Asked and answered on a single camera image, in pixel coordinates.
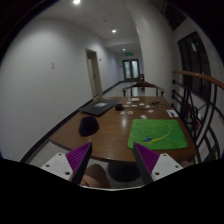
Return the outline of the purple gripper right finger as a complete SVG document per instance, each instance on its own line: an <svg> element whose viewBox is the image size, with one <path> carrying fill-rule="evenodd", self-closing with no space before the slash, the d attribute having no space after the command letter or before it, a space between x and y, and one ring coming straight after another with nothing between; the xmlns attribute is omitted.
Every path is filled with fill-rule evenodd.
<svg viewBox="0 0 224 224"><path fill-rule="evenodd" d="M182 169L167 153L158 154L138 143L133 145L133 154L145 185Z"/></svg>

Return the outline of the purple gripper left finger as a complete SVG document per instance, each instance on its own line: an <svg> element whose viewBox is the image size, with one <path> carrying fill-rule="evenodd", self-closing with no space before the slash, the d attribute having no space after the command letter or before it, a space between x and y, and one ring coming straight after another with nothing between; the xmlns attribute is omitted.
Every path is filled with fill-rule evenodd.
<svg viewBox="0 0 224 224"><path fill-rule="evenodd" d="M79 185L91 153L92 143L89 142L66 154L57 153L42 166L42 169Z"/></svg>

